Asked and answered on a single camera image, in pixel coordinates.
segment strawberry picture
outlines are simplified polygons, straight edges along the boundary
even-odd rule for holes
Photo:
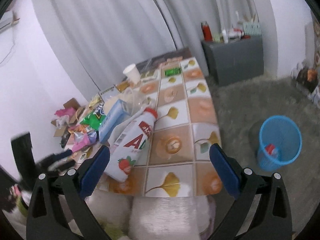
[[[131,168],[135,164],[135,160],[131,160],[130,156],[127,156],[127,158],[121,158],[118,160],[119,163],[119,169],[121,169],[125,174],[129,174],[131,171]]]

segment red bottle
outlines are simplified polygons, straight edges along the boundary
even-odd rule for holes
[[[206,21],[201,23],[201,28],[202,28],[204,40],[205,41],[212,41],[212,34],[210,31],[210,27]]]

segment gray floor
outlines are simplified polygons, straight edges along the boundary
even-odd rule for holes
[[[285,115],[300,128],[303,140],[300,156],[278,170],[289,196],[293,231],[300,232],[320,202],[320,110],[291,85],[290,79],[271,81],[259,77],[220,88],[211,77],[207,82],[218,115],[222,148],[242,167],[271,175],[259,168],[255,158],[259,145],[257,134],[269,116]],[[225,190],[215,198],[215,226],[218,226],[233,198]],[[255,199],[241,232],[249,227],[258,200]]]

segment air conditioner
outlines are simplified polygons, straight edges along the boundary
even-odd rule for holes
[[[13,22],[14,20],[12,11],[5,12],[0,19],[0,33],[9,28]]]

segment trash bin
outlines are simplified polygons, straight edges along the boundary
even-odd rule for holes
[[[258,164],[265,171],[274,171],[294,162],[299,156],[302,148],[302,136],[297,125],[290,118],[275,115],[265,120],[261,126],[259,143]],[[275,146],[276,156],[272,156],[266,151],[266,147],[270,144]]]

